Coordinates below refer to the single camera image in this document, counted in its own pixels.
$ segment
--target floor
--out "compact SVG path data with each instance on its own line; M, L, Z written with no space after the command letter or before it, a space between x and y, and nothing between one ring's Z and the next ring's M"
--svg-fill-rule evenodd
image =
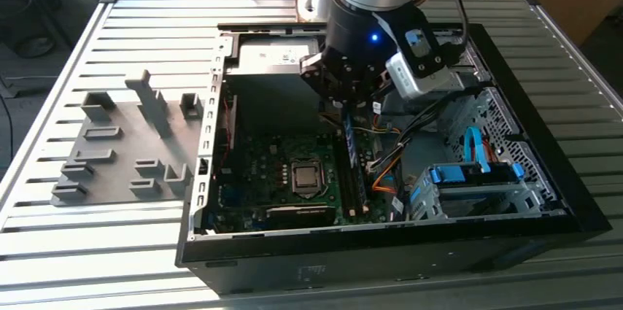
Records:
M63 22L74 41L78 41L82 35L96 3L98 0L63 0L63 7L56 12L56 17ZM618 92L623 93L623 76L618 65L618 62L623 61L623 26L617 27L614 22L605 21L583 44L582 52ZM0 45L0 74L20 90L20 97L6 100L14 121L15 151L24 140L70 53L64 46L58 46L50 55L24 60ZM0 179L10 165L8 143L8 121L6 115L0 114Z

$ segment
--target motherboard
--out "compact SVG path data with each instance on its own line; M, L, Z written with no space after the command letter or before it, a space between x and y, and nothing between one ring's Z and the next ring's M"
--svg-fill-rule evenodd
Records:
M370 196L366 214L347 213L337 153L342 140L338 133L245 138L238 149L242 163L233 165L231 173L226 171L233 179L221 186L217 230L225 233L385 222L383 195ZM374 141L375 136L367 133L358 136L362 166L373 159Z

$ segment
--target cpu socket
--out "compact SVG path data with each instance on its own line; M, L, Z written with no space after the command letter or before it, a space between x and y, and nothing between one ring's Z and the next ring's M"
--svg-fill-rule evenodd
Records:
M294 161L293 192L305 199L318 196L323 189L323 166L319 160Z

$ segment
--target blue drive bracket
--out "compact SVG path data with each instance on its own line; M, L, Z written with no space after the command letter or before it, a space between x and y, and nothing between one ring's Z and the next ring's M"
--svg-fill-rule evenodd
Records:
M471 158L471 142L474 141L474 152L477 154L475 159ZM481 129L471 126L466 130L465 142L463 142L463 157L466 162L475 161L483 168L483 173L491 172L491 167L487 163L487 155L485 154L483 137L481 135Z
M466 176L461 166L435 166L430 171L435 184L450 182L466 182Z

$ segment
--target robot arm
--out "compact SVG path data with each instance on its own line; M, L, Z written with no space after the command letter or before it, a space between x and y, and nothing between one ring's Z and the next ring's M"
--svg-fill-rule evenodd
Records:
M341 104L367 102L389 71L403 99L447 82L463 45L439 45L422 0L331 0L325 49L301 62L306 82Z

